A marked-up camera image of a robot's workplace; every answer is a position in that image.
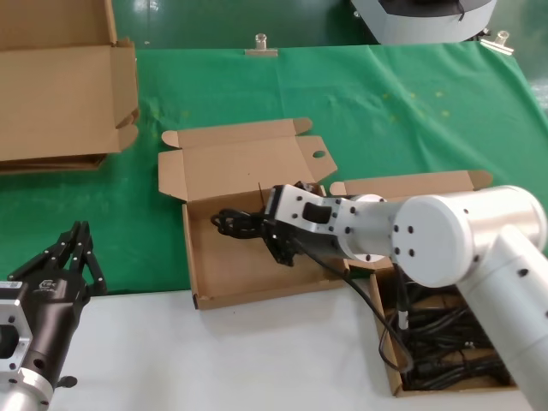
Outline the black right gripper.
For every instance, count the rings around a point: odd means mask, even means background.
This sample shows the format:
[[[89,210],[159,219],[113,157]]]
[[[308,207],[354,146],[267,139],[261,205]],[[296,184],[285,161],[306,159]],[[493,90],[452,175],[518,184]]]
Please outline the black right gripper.
[[[302,252],[312,254],[319,259],[347,258],[337,236],[301,233],[298,235],[297,241],[294,238],[295,227],[293,225],[274,219],[263,221],[261,236],[266,244],[270,244],[271,255],[280,265],[292,267],[295,264],[295,256],[301,255]]]

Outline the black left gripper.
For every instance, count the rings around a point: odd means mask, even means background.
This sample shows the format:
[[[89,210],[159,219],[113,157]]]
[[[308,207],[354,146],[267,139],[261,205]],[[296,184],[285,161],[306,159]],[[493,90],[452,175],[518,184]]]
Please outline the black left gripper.
[[[68,269],[64,266],[69,261]],[[92,284],[87,287],[84,270]],[[87,221],[75,222],[57,241],[12,271],[23,282],[22,306],[32,341],[22,366],[55,384],[61,375],[74,332],[91,295],[106,295],[104,274],[93,252]]]

